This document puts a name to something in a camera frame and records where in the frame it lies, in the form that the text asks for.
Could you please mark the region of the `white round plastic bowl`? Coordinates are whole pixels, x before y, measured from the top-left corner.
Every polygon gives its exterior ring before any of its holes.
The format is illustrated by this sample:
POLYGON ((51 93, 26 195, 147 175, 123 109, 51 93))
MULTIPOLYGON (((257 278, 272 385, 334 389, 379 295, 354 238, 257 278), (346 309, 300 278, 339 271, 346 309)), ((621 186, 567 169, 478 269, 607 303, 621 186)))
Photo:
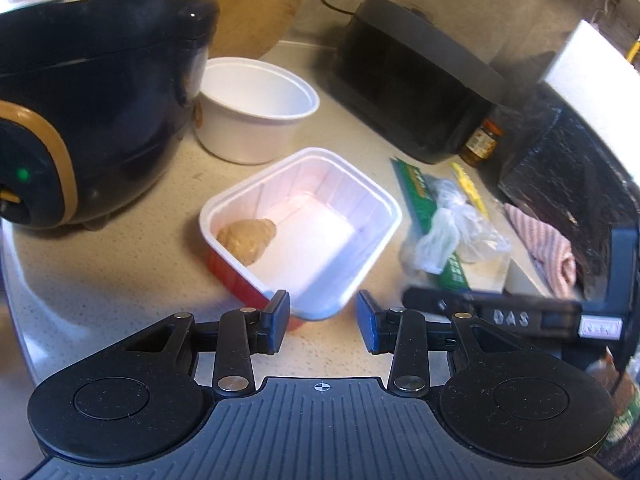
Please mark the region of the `white round plastic bowl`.
POLYGON ((213 155, 261 165, 285 152, 300 123, 319 108, 303 78, 251 58, 207 61, 196 107, 195 133, 213 155))

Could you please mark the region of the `brown food lump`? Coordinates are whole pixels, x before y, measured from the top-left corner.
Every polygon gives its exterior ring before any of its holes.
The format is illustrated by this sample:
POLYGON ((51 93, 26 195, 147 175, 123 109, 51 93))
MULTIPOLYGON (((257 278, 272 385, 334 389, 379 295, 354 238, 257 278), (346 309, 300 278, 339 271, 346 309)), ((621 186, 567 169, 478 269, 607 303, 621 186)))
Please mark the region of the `brown food lump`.
POLYGON ((277 226, 271 220, 245 219, 224 226, 216 240, 243 266, 251 266, 262 258, 276 235, 277 226))

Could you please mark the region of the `black square appliance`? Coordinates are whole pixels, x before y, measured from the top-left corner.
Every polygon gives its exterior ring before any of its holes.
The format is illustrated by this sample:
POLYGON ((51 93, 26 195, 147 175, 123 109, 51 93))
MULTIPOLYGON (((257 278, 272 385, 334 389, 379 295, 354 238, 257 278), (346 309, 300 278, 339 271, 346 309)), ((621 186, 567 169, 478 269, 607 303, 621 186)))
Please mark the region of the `black square appliance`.
POLYGON ((457 154, 506 90, 491 66, 424 14, 390 0, 358 6, 328 85, 385 140, 431 165, 457 154))

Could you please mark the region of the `yellow packet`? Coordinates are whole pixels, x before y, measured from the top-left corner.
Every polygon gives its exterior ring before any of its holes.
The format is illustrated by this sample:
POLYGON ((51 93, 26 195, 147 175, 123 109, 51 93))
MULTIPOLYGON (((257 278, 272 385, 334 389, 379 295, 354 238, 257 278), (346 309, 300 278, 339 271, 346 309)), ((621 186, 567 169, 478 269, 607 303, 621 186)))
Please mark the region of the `yellow packet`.
POLYGON ((474 182, 457 162, 453 162, 451 168, 454 170, 457 184, 462 189, 466 198, 484 218, 489 219, 484 200, 480 197, 480 193, 477 191, 474 182))

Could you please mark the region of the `green snack wrapper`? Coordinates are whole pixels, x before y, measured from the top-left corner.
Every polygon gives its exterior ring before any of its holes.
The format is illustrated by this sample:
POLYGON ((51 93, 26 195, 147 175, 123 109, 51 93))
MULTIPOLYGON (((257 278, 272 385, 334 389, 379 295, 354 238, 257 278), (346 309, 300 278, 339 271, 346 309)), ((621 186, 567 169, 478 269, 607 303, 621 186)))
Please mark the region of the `green snack wrapper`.
POLYGON ((451 214, 438 211, 434 194, 418 167, 399 158, 392 164, 416 228, 416 241, 409 249, 410 266, 433 275, 440 288, 467 292, 471 287, 456 253, 460 237, 451 214))

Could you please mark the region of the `orange lid sauce jar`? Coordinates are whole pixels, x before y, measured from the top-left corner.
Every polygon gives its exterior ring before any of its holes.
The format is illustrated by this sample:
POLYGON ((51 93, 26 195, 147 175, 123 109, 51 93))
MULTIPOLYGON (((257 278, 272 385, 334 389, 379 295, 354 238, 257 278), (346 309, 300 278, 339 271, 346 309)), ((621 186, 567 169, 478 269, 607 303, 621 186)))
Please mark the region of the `orange lid sauce jar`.
POLYGON ((491 156, 503 131, 490 119, 484 119, 460 151, 460 158, 471 167, 477 167, 491 156))

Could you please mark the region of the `red white rectangular tray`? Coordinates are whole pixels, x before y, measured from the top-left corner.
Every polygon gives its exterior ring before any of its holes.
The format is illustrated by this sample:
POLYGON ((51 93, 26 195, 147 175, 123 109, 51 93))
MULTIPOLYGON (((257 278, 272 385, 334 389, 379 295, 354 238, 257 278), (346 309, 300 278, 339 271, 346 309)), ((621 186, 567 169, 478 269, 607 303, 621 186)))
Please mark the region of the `red white rectangular tray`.
POLYGON ((262 309, 279 289, 291 313, 321 321, 340 312, 400 226, 397 200, 324 148, 304 148, 210 198, 198 223, 208 267, 232 296, 262 309), (276 236, 250 266, 217 238, 235 221, 267 219, 276 236))

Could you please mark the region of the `pink striped cloth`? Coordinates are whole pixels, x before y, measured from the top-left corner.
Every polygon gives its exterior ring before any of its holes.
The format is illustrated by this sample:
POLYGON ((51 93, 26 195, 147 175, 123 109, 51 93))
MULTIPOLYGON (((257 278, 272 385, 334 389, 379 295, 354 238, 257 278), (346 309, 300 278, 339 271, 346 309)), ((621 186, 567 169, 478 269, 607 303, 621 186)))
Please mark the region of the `pink striped cloth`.
POLYGON ((504 211, 553 296, 572 298, 577 264, 570 241, 550 224, 529 216, 518 207, 506 204, 504 211))

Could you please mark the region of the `black textured bag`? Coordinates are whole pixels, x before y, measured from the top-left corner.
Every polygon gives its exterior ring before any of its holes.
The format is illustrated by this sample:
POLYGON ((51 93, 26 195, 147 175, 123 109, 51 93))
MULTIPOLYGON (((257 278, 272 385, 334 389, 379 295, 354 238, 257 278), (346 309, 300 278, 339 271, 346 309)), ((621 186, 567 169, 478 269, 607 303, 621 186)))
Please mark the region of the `black textured bag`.
POLYGON ((639 223, 638 185, 574 108, 543 88, 492 118, 506 134, 498 187, 570 241, 584 295, 602 298, 611 229, 639 223))

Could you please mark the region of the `clear plastic bag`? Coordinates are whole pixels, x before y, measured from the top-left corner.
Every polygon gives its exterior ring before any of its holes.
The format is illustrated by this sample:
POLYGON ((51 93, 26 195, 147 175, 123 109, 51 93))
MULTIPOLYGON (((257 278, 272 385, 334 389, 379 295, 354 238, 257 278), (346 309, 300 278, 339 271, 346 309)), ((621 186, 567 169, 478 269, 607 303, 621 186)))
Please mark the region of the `clear plastic bag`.
POLYGON ((426 190, 435 201, 435 212, 426 233, 409 252, 416 270, 439 275, 453 255, 464 263, 480 263, 510 254, 510 242, 469 202, 456 182, 428 178, 426 190))

